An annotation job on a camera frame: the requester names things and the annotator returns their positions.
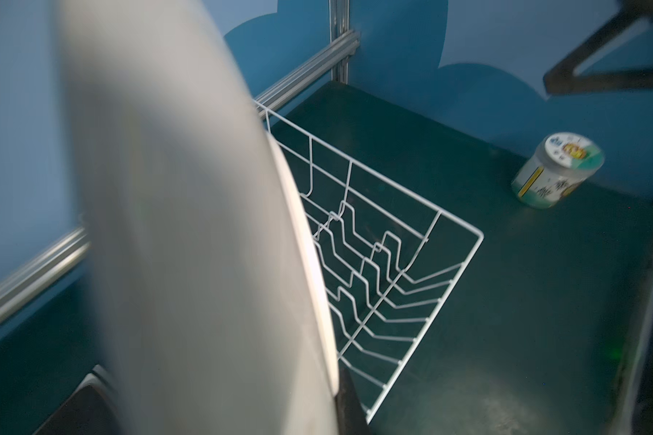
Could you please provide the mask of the white round plate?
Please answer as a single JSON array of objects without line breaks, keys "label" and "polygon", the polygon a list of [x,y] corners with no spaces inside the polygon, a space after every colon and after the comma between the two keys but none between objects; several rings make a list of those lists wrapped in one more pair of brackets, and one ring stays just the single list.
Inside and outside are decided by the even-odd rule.
[{"label": "white round plate", "polygon": [[199,1],[59,1],[93,299],[128,434],[335,434],[294,179]]}]

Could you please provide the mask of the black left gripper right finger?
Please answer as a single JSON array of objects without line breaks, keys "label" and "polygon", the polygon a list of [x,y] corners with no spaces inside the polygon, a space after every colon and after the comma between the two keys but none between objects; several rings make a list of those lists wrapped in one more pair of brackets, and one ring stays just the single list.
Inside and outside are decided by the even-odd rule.
[{"label": "black left gripper right finger", "polygon": [[335,402],[340,435],[371,434],[350,371],[342,365],[339,366],[339,389]]}]

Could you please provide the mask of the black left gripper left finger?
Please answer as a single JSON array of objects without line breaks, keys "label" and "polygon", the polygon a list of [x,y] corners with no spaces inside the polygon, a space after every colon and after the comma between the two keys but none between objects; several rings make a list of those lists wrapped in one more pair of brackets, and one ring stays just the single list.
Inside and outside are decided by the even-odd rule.
[{"label": "black left gripper left finger", "polygon": [[118,399],[111,374],[96,364],[34,434],[122,434]]}]

